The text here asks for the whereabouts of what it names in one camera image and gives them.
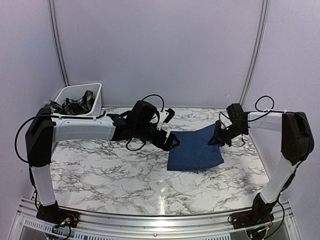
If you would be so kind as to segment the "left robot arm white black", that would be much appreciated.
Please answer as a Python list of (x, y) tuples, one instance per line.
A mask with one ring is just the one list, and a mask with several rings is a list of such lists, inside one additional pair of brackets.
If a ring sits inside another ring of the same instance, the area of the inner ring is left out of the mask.
[(169, 152), (178, 147), (180, 141), (172, 132), (162, 129), (175, 115), (171, 108), (158, 111), (151, 103), (138, 100), (131, 110), (121, 114), (99, 116), (70, 116), (51, 113), (48, 107), (41, 108), (37, 115), (26, 120), (29, 127), (25, 133), (26, 159), (30, 181), (39, 197), (37, 216), (58, 223), (74, 213), (64, 213), (59, 207), (53, 190), (50, 164), (52, 146), (55, 142), (69, 140), (108, 140), (112, 142), (138, 139), (143, 144)]

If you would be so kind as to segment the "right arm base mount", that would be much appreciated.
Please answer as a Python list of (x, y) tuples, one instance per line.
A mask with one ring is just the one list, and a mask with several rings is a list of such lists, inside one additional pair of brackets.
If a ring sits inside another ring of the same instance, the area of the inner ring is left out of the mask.
[(273, 220), (274, 215), (272, 212), (256, 213), (253, 210), (234, 212), (227, 219), (235, 230), (270, 223)]

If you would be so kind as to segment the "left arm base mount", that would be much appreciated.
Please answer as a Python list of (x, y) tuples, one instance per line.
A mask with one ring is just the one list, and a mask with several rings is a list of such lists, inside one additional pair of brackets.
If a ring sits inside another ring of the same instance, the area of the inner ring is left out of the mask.
[(80, 213), (68, 209), (59, 209), (58, 213), (43, 213), (37, 212), (36, 218), (42, 221), (46, 221), (55, 224), (59, 227), (71, 227), (76, 228), (78, 225)]

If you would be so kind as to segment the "blue t-shirt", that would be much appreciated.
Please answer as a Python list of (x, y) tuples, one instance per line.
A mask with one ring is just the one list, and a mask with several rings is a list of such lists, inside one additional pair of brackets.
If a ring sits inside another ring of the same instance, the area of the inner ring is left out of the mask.
[(208, 145), (216, 125), (211, 124), (193, 131), (174, 131), (179, 146), (169, 151), (167, 170), (196, 172), (208, 170), (224, 163), (219, 146)]

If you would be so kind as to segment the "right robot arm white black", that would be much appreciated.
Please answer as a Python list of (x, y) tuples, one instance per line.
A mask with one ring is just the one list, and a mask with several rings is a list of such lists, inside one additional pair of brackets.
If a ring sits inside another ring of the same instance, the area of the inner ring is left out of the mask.
[(263, 190), (253, 200), (252, 209), (246, 212), (252, 224), (258, 224), (269, 214), (281, 193), (292, 183), (300, 164), (314, 149), (314, 138), (304, 112), (292, 111), (244, 111), (239, 103), (226, 109), (231, 124), (222, 127), (220, 120), (208, 145), (231, 146), (233, 138), (248, 135), (251, 129), (263, 129), (281, 133), (279, 163)]

